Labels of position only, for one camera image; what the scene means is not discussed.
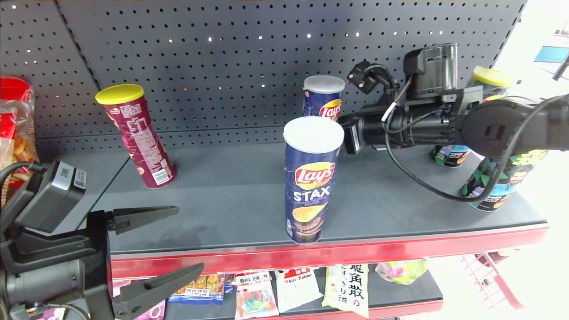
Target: maroon chip can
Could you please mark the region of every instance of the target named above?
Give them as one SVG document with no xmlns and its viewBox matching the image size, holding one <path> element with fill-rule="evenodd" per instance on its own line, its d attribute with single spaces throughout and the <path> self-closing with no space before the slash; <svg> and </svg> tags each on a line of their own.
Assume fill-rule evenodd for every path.
<svg viewBox="0 0 569 320">
<path fill-rule="evenodd" d="M 120 84 L 101 90 L 95 99 L 121 132 L 122 142 L 150 189 L 168 186 L 176 171 L 152 128 L 144 89 L 136 84 Z"/>
</svg>

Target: yellow lid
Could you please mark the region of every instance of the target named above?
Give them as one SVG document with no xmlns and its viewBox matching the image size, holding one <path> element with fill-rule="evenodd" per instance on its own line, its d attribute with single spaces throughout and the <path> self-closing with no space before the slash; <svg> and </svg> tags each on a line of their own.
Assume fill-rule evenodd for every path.
<svg viewBox="0 0 569 320">
<path fill-rule="evenodd" d="M 103 89 L 95 95 L 95 100 L 103 105 L 123 104 L 144 95 L 144 89 L 138 84 L 119 84 Z"/>
<path fill-rule="evenodd" d="M 475 67 L 472 78 L 495 87 L 509 88 L 514 85 L 514 79 L 508 73 L 483 67 Z"/>
</svg>

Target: barcode label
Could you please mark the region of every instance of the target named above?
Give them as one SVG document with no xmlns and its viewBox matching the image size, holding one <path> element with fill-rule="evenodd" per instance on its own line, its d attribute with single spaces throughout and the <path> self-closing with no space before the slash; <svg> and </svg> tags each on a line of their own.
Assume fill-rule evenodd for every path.
<svg viewBox="0 0 569 320">
<path fill-rule="evenodd" d="M 154 181 L 156 182 L 156 184 L 162 184 L 162 183 L 168 182 L 168 180 L 170 180 L 170 177 L 168 177 L 168 174 L 166 174 L 166 169 L 162 169 L 158 172 L 154 172 L 152 174 L 152 177 L 154 178 Z"/>
<path fill-rule="evenodd" d="M 87 173 L 77 169 L 75 171 L 75 180 L 73 181 L 73 184 L 81 189 L 86 189 L 87 187 Z"/>
</svg>

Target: shelf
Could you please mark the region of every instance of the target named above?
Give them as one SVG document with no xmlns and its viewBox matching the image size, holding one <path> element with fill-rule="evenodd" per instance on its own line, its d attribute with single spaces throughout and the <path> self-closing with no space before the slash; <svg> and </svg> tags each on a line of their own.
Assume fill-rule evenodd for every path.
<svg viewBox="0 0 569 320">
<path fill-rule="evenodd" d="M 122 151 L 46 155 L 42 157 L 44 163 L 61 160 L 87 172 L 85 195 L 55 229 L 54 234 L 73 231 L 81 224 L 87 212 L 92 210 L 127 159 L 129 156 Z"/>
<path fill-rule="evenodd" d="M 370 319 L 385 319 L 418 312 L 438 311 L 443 304 L 443 295 L 432 275 L 427 272 L 409 286 L 398 285 L 383 280 L 370 265 L 369 269 L 369 308 Z M 324 293 L 326 269 L 315 270 L 320 292 Z M 277 296 L 276 282 L 273 281 L 273 292 Z M 360 320 L 355 313 L 338 311 L 330 307 L 322 307 L 322 298 L 302 305 L 296 309 L 282 313 L 279 319 L 326 319 L 326 320 Z M 226 294 L 221 306 L 188 306 L 170 303 L 166 307 L 165 320 L 226 320 L 235 317 L 236 294 Z"/>
<path fill-rule="evenodd" d="M 456 192 L 476 167 L 427 157 L 428 147 L 396 150 L 428 183 Z M 172 149 L 174 183 L 149 190 L 128 162 L 95 209 L 174 205 L 180 213 L 111 236 L 114 277 L 155 276 L 197 262 L 205 273 L 396 261 L 492 251 L 541 241 L 545 218 L 514 194 L 488 214 L 436 196 L 386 153 L 340 156 L 322 240 L 305 247 L 285 234 L 284 145 Z"/>
</svg>

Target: lay's stax can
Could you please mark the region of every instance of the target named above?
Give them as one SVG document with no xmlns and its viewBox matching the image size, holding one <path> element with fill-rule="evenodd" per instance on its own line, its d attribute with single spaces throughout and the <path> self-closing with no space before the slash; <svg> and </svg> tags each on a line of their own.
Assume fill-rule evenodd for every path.
<svg viewBox="0 0 569 320">
<path fill-rule="evenodd" d="M 338 120 L 345 87 L 346 82 L 338 77 L 319 75 L 306 78 L 302 115 Z"/>
<path fill-rule="evenodd" d="M 299 244 L 322 236 L 322 225 L 334 187 L 342 127 L 324 117 L 300 117 L 284 126 L 286 232 Z"/>
</svg>

